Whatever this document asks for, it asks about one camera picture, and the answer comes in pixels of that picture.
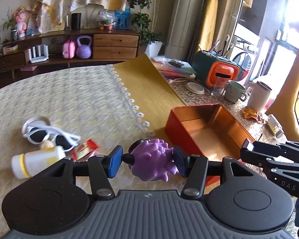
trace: pink bag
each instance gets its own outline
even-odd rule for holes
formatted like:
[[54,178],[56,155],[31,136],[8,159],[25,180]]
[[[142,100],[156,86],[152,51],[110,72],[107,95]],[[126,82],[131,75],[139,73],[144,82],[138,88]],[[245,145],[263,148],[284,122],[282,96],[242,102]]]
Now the pink bag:
[[75,55],[75,43],[74,41],[68,39],[64,44],[63,44],[63,49],[62,49],[62,54],[63,57],[66,59],[73,58]]

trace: sunglasses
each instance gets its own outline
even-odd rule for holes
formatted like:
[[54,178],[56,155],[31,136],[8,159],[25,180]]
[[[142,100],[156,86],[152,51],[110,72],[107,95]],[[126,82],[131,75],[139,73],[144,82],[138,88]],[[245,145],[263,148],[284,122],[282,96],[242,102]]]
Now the sunglasses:
[[50,138],[55,146],[62,146],[65,152],[71,151],[75,146],[79,145],[80,136],[64,132],[61,129],[37,124],[36,126],[28,126],[28,133],[23,137],[27,138],[30,143],[38,145],[42,141]]

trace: wooden tv cabinet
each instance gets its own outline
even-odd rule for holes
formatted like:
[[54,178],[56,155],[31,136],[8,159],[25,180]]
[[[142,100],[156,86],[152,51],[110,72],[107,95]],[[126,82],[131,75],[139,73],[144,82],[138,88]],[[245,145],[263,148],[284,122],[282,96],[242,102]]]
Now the wooden tv cabinet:
[[[92,55],[88,59],[81,59],[75,56],[72,59],[64,59],[62,54],[49,55],[49,59],[39,63],[30,63],[27,49],[32,46],[42,44],[43,38],[56,36],[76,37],[80,35],[90,35],[93,38],[91,50]],[[8,45],[18,44],[18,51],[0,56],[0,72],[15,70],[24,67],[68,64],[79,62],[95,62],[95,61],[126,61],[133,59],[137,55],[140,35],[130,29],[113,29],[111,31],[99,29],[80,29],[80,30],[62,30],[52,31],[45,34],[34,36],[25,36],[16,41],[11,41]]]

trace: white router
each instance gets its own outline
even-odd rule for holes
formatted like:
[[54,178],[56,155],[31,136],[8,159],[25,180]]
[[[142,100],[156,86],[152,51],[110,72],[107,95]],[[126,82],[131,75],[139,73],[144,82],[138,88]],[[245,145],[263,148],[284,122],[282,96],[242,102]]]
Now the white router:
[[49,59],[49,48],[48,45],[43,45],[43,51],[44,51],[44,56],[41,55],[41,45],[37,45],[37,54],[35,51],[35,46],[32,47],[32,52],[31,49],[28,49],[28,54],[29,54],[29,60],[31,63],[37,63],[37,62],[43,62]]

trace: purple spiky toy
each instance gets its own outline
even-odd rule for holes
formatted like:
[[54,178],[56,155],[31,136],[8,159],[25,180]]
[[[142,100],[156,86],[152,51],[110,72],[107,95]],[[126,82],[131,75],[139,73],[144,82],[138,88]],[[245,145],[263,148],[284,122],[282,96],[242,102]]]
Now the purple spiky toy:
[[134,176],[142,181],[162,180],[167,182],[167,172],[175,175],[178,173],[172,161],[173,148],[168,148],[164,140],[145,140],[136,146],[131,154],[125,154],[123,161],[128,163]]

